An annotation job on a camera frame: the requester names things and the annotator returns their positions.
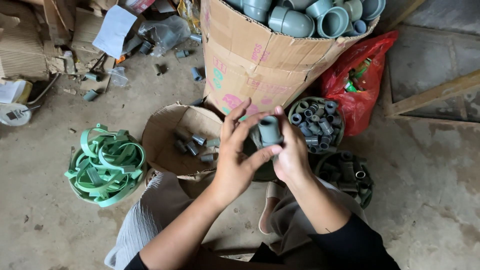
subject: red plastic bag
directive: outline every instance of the red plastic bag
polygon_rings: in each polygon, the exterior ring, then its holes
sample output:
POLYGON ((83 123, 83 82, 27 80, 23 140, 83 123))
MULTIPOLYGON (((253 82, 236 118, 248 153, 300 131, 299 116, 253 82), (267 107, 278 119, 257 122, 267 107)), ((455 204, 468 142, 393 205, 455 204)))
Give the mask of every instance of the red plastic bag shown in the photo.
POLYGON ((355 136, 368 127, 372 109, 380 92, 380 81, 384 70, 385 53, 398 37, 398 31, 388 32, 352 45, 322 75, 324 98, 335 100, 345 119, 344 136, 355 136), (346 92, 348 72, 364 60, 372 61, 358 78, 362 92, 346 92))

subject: forearm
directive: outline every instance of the forearm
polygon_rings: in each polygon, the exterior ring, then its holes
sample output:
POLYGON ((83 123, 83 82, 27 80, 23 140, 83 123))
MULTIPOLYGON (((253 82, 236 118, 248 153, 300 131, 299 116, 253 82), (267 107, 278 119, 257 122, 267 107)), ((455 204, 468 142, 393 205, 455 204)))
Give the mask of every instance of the forearm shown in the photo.
POLYGON ((208 186, 140 251, 142 262, 149 270, 178 269, 185 265, 227 205, 217 199, 213 184, 208 186))
POLYGON ((312 173, 287 185, 317 233, 334 232, 348 222, 351 212, 332 198, 312 173))

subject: person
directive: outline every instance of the person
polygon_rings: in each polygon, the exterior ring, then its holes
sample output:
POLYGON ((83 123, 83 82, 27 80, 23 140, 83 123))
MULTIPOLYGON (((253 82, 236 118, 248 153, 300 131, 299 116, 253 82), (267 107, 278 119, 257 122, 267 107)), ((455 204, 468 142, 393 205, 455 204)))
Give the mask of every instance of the person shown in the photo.
POLYGON ((175 174, 160 172, 127 213, 105 264, 115 270, 399 269, 381 236, 366 224, 358 203, 312 173, 304 137, 288 122, 283 109, 277 106, 273 112, 260 112, 239 122, 250 104, 248 98, 225 117, 211 184, 192 200, 175 174), (279 119, 284 142, 246 157, 243 141, 249 129, 267 115, 279 119), (280 254, 262 243, 251 260, 244 262, 201 248, 215 219, 274 155, 278 155, 275 173, 286 187, 269 184, 260 230, 283 236, 280 254))

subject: black sleeve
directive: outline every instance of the black sleeve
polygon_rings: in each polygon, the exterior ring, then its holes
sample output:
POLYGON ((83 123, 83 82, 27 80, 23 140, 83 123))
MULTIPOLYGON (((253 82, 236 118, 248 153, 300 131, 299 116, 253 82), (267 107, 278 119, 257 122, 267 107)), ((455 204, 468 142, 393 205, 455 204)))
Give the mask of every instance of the black sleeve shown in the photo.
POLYGON ((137 255, 128 263, 125 270, 148 270, 148 268, 144 265, 144 262, 142 262, 140 253, 137 252, 137 255))
POLYGON ((398 269, 388 255, 382 237, 353 214, 350 220, 333 233, 310 234, 309 237, 330 258, 338 269, 398 269))

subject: left hand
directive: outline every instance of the left hand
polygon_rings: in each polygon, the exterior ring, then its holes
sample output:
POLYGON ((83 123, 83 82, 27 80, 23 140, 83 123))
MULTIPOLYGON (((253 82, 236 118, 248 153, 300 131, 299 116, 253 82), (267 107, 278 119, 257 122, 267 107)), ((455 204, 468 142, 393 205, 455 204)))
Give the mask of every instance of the left hand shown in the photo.
POLYGON ((215 189, 215 194, 218 194, 220 203, 225 206, 247 190, 260 166, 282 151, 280 145, 272 145, 256 151, 250 157, 242 153, 243 142, 249 135, 250 128, 263 117, 272 115, 267 111, 259 112, 239 123, 238 120, 245 115, 251 103, 252 100, 248 98, 234 108, 222 125, 217 170, 211 186, 215 189))

